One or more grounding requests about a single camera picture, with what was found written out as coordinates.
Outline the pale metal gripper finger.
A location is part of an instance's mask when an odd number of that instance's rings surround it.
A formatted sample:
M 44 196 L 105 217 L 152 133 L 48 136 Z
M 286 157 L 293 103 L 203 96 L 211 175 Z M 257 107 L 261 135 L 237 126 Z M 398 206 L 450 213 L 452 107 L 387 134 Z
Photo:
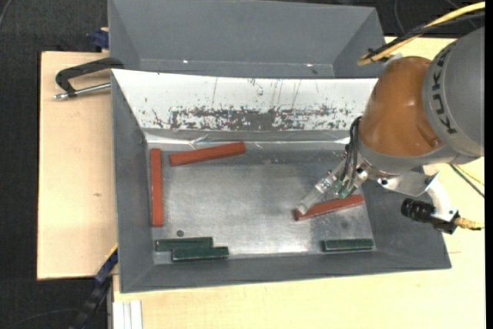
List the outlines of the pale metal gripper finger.
M 326 196 L 327 191 L 332 186 L 332 179 L 326 177 L 315 184 L 313 189 L 299 202 L 299 209 L 310 209 Z
M 331 188 L 325 190 L 315 186 L 297 204 L 296 210 L 301 215 L 304 215 L 316 204 L 333 199 L 334 197 L 335 192 Z

